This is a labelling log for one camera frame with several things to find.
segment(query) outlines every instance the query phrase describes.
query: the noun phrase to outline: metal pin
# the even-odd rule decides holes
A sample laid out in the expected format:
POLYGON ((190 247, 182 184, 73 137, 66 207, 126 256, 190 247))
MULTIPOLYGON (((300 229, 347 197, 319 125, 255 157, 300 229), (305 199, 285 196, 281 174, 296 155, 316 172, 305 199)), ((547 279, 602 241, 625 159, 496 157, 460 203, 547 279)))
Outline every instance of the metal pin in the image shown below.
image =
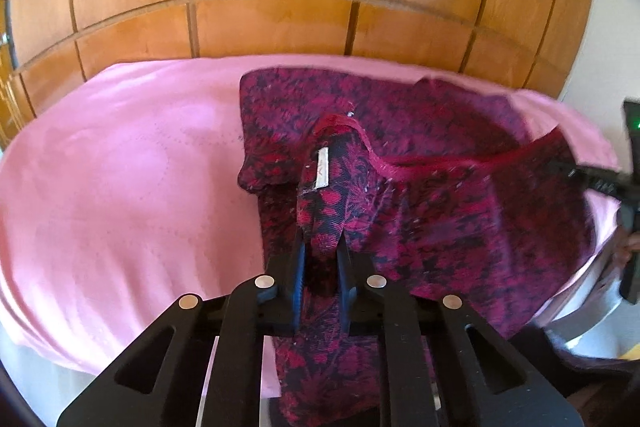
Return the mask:
POLYGON ((386 279, 382 275, 369 275, 367 277, 367 284, 372 288, 384 288, 386 286, 386 279))
POLYGON ((271 288, 276 283, 276 280, 271 275, 260 275, 255 279, 255 285, 258 288, 271 288))
POLYGON ((191 310, 198 305, 198 297, 196 295, 183 295, 180 297, 178 304, 183 310, 191 310))
POLYGON ((457 295, 446 295, 444 299, 442 299, 442 304, 450 310, 459 310, 462 308, 462 299, 457 295))

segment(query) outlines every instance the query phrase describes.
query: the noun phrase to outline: garment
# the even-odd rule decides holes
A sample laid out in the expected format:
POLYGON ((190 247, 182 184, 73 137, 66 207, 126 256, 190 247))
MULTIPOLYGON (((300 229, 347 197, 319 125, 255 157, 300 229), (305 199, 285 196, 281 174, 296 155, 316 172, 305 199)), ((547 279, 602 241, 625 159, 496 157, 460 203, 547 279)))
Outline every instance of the garment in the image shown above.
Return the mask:
POLYGON ((457 293, 504 336, 590 256, 579 188, 546 167, 573 161, 562 133, 531 141, 503 96, 437 78, 413 86, 327 70, 272 68, 240 85, 245 160, 265 256, 310 254, 300 331, 274 339, 282 412, 318 426, 378 403, 377 344, 340 331, 335 247, 369 253, 420 297, 457 293), (328 147, 329 184, 315 188, 328 147))

